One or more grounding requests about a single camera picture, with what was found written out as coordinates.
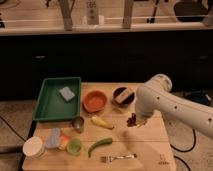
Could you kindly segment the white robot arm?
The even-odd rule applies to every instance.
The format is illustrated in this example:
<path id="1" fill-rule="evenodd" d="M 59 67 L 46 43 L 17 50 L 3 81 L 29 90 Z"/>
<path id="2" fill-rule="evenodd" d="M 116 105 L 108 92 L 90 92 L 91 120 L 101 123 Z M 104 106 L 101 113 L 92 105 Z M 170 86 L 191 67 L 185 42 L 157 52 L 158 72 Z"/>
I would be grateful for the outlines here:
<path id="1" fill-rule="evenodd" d="M 135 113 L 150 118 L 155 110 L 171 115 L 213 139 L 213 108 L 170 93 L 172 81 L 157 74 L 136 91 Z"/>

